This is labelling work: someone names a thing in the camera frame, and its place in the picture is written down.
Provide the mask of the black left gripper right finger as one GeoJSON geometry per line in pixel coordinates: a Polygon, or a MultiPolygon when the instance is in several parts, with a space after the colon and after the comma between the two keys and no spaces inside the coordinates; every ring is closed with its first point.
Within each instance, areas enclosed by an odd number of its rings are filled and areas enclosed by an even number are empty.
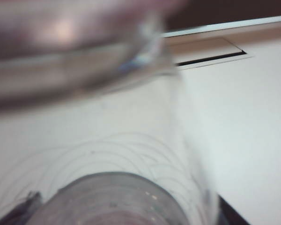
{"type": "Polygon", "coordinates": [[[250,225],[230,204],[219,196],[218,225],[250,225]]]}

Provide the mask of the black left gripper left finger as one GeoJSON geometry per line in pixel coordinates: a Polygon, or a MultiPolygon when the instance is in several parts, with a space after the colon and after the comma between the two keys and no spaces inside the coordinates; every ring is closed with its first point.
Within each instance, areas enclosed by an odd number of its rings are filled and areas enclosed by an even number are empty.
{"type": "Polygon", "coordinates": [[[25,225],[31,216],[42,206],[40,192],[29,192],[25,200],[0,219],[0,225],[25,225]]]}

